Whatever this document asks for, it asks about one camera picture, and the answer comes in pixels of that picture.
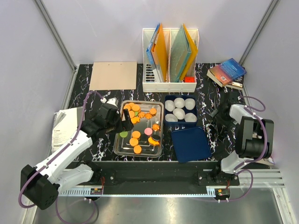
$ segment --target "paper sheet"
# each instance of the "paper sheet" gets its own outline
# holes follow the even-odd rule
[[[135,90],[137,62],[95,62],[89,90]]]
[[[66,143],[78,127],[82,107],[60,110],[55,113],[52,130],[52,153]]]

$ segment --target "blue container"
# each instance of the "blue container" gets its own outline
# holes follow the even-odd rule
[[[193,110],[189,111],[185,107],[182,108],[182,109],[185,111],[185,113],[193,113],[197,117],[196,99],[193,95],[188,95],[188,96],[187,95],[167,95],[165,97],[165,101],[166,100],[174,101],[176,98],[183,98],[184,100],[189,99],[189,98],[194,99],[195,100],[195,107],[193,108]],[[164,106],[164,124],[166,125],[166,127],[189,128],[189,127],[195,127],[196,124],[197,124],[197,121],[196,122],[185,122],[185,120],[178,120],[178,122],[168,122],[165,119],[165,115],[169,114],[169,113],[172,113],[172,112],[169,112],[168,110],[166,110],[166,108]]]

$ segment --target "clear plastic tray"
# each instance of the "clear plastic tray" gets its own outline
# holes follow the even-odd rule
[[[140,106],[142,112],[148,113],[151,108],[155,108],[157,113],[151,119],[142,118],[138,124],[134,125],[134,128],[128,132],[126,138],[122,138],[119,134],[116,134],[114,141],[114,153],[117,155],[129,155],[129,156],[140,156],[140,157],[159,157],[162,153],[162,142],[163,142],[163,119],[164,119],[164,105],[160,102],[150,102],[150,101],[135,101],[135,100],[126,100],[121,104],[121,117],[123,117],[123,107],[125,104],[134,103]],[[160,130],[154,131],[153,134],[160,136],[160,145],[153,146],[149,143],[139,144],[142,148],[140,154],[135,154],[133,147],[130,146],[129,141],[132,138],[133,131],[139,131],[141,134],[144,134],[144,130],[147,127],[152,127],[153,124],[159,124]]]

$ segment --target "blue book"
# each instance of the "blue book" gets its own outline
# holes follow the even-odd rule
[[[157,68],[156,68],[156,65],[155,65],[155,61],[154,61],[153,55],[151,54],[151,49],[153,47],[153,44],[154,44],[154,41],[156,39],[156,35],[157,35],[157,32],[158,32],[159,28],[160,28],[160,23],[157,25],[157,27],[155,29],[155,32],[154,32],[154,34],[153,34],[153,36],[152,36],[152,38],[151,38],[151,40],[149,42],[149,46],[146,49],[146,55],[147,55],[147,57],[149,59],[149,63],[150,63],[151,68],[153,70],[153,73],[154,73],[154,76],[155,76],[155,80],[156,80],[156,82],[160,83],[160,82],[163,82],[163,81],[160,80],[160,76],[158,75],[158,71],[157,71]]]
[[[216,65],[215,67],[209,69],[206,74],[219,86],[223,87],[234,80],[244,76],[246,70],[238,64],[233,58]]]

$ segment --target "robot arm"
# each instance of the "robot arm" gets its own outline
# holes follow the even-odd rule
[[[235,151],[219,161],[208,178],[216,184],[223,185],[234,176],[235,167],[245,161],[258,158],[263,152],[264,134],[258,120],[245,110],[245,105],[238,102],[235,93],[227,93],[218,109],[211,116],[216,120],[218,128],[231,128],[239,124],[236,132]],[[269,158],[272,153],[274,122],[259,117],[267,132],[267,149],[262,158]]]
[[[118,100],[109,99],[101,106],[98,113],[91,119],[83,121],[81,129],[75,140],[49,165],[48,161],[57,156],[63,148],[69,144],[66,142],[55,153],[35,167],[25,166],[21,171],[21,189],[27,180],[40,168],[43,169],[26,187],[23,194],[40,209],[50,207],[58,197],[58,194],[76,186],[82,182],[98,182],[100,180],[100,168],[93,163],[82,164],[79,167],[64,172],[64,169],[84,150],[96,143],[100,136],[106,133],[120,133],[132,130],[128,110],[124,110],[124,120],[117,108]]]

